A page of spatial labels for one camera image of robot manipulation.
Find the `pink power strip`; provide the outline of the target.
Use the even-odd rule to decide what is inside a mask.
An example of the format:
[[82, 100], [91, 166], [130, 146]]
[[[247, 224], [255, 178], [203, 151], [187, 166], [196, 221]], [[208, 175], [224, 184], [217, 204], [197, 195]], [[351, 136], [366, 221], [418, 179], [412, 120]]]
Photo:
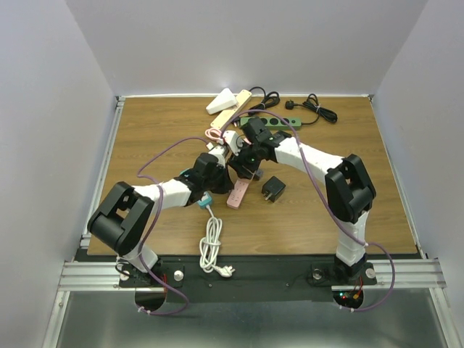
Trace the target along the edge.
[[238, 178], [228, 196], [226, 205], [232, 209], [237, 210], [244, 199], [250, 183], [250, 180]]

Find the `black charger block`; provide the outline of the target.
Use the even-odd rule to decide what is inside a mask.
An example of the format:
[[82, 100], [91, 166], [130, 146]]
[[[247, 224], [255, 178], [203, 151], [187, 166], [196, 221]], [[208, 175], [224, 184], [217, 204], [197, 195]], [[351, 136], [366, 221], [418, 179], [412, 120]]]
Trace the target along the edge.
[[266, 201], [275, 202], [285, 191], [286, 184], [279, 178], [272, 176], [262, 185], [262, 195]]

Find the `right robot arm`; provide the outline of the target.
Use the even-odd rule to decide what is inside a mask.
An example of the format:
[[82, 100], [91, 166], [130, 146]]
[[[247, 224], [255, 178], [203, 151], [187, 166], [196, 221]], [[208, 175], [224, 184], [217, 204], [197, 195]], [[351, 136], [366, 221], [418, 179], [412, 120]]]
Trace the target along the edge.
[[296, 132], [272, 133], [259, 118], [248, 121], [242, 132], [245, 140], [232, 130], [220, 135], [232, 151], [229, 165], [239, 177], [256, 171], [263, 160], [305, 172], [339, 228], [333, 274], [342, 283], [358, 277], [368, 246], [365, 227], [376, 198], [363, 161], [354, 154], [340, 157], [312, 148]]

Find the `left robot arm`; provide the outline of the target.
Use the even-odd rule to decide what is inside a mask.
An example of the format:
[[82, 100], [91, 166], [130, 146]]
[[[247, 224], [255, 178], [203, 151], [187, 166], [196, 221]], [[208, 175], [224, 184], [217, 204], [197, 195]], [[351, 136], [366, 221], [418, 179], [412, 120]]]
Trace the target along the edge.
[[158, 256], [141, 244], [151, 215], [158, 210], [187, 207], [204, 193], [226, 194], [233, 184], [225, 168], [227, 151], [215, 148], [201, 153], [192, 168], [179, 176], [148, 186], [116, 183], [87, 223], [87, 230], [136, 268], [136, 277], [147, 286], [161, 278]]

